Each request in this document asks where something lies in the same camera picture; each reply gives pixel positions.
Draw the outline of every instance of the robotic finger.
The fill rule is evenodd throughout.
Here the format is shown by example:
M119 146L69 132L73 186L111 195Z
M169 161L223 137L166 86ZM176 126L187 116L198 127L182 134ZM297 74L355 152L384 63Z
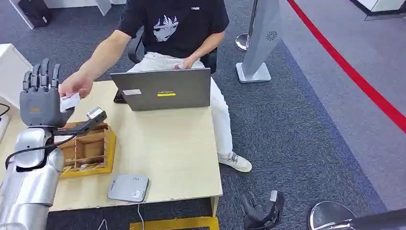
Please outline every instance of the robotic finger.
M31 87L30 89L33 91L37 91L39 88L39 68L40 64L36 64L33 68L33 73L31 75Z
M24 75L23 90L29 90L31 87L31 71L27 71Z
M54 72L52 74L52 80L51 80L51 88L56 88L58 89L59 87L59 69L61 65L56 64L54 68Z
M41 87L44 87L46 91L48 91L48 85L49 85L48 65L49 65L49 59L45 58L42 61L41 68L40 68L40 73L41 73L40 85L41 85Z

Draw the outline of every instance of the floor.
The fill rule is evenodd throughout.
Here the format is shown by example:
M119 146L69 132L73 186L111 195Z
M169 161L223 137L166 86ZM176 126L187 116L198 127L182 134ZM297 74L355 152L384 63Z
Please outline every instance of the floor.
M332 45L406 115L406 19L364 21L350 1L296 0ZM406 135L352 82L289 4L284 42L388 209L406 207Z
M220 166L221 229L243 229L240 200L248 191L264 206L271 190L285 193L278 229L306 229L308 209L325 199L347 205L358 216L405 207L405 133L359 90L285 1L280 1L283 41L266 60L272 81L241 85L234 68L244 54L236 49L234 39L248 29L252 1L225 3L231 23L219 47L214 79L229 104L235 152L248 158L253 170L238 173ZM405 20L364 22L363 13L349 1L297 3L342 55L406 114L401 91L406 81L402 78ZM0 25L4 31L0 43L13 43L31 63L45 57L61 63L61 76L67 77L114 30L121 10L122 6L115 6L105 17L95 7L53 10L56 17L48 27L31 31L2 1L0 19L11 23ZM109 72L130 67L123 56ZM110 229L124 230L128 223L139 221L136 208L50 213L47 228L97 229L107 219ZM141 212L146 220L208 215L210 201L142 205Z

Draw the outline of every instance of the black cable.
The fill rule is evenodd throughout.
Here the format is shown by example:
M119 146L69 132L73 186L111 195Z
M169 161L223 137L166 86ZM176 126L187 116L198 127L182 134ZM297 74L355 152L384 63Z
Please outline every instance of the black cable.
M6 107L7 107L6 111L4 111L4 112L0 115L0 117L1 117L1 116L3 116L4 114L6 114L6 113L10 110L10 106L8 106L8 105L6 105L6 104L3 104L3 103L0 103L0 105L3 105L3 106L6 106Z
M35 151L35 150L43 150L43 149L47 149L47 148L53 148L53 147L56 147L56 146L58 146L58 145L65 144L66 142L72 140L72 139L75 138L75 137L76 137L76 134L74 134L74 135L72 135L71 137L69 137L68 139L63 140L63 141L58 142L58 143L54 143L54 144L50 144L50 145L45 145L45 146L41 146L41 147L36 147L36 148L23 149L23 150L20 150L20 151L15 152L15 153L12 153L10 156L8 156L8 157L6 158L6 169L9 167L10 159L11 159L12 157L18 155L18 154L21 154L21 153L23 153L23 152L30 152L30 151Z

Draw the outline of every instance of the black bag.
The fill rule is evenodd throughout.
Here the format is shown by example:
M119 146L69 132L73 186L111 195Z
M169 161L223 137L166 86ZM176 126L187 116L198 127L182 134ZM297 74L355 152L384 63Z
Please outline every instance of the black bag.
M43 0L20 0L18 3L34 27L44 27L52 19L52 13Z

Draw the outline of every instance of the white cable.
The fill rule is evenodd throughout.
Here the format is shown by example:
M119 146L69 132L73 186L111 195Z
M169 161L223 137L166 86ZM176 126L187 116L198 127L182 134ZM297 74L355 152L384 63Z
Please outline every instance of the white cable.
M106 226L106 230L109 230L109 228L107 227L107 221L106 221L106 219L103 219L103 220L102 220L102 222L101 222L101 224L100 224L100 226L99 226L99 228L98 228L97 230L100 230L100 229L102 228L103 223L104 223L105 226Z
M145 228L145 223L144 223L144 219L143 219L142 216L141 216L141 213L139 212L139 206L140 206L140 204L138 204L138 215L140 216L141 221L142 221L142 230L145 230L145 229L144 229L144 228Z

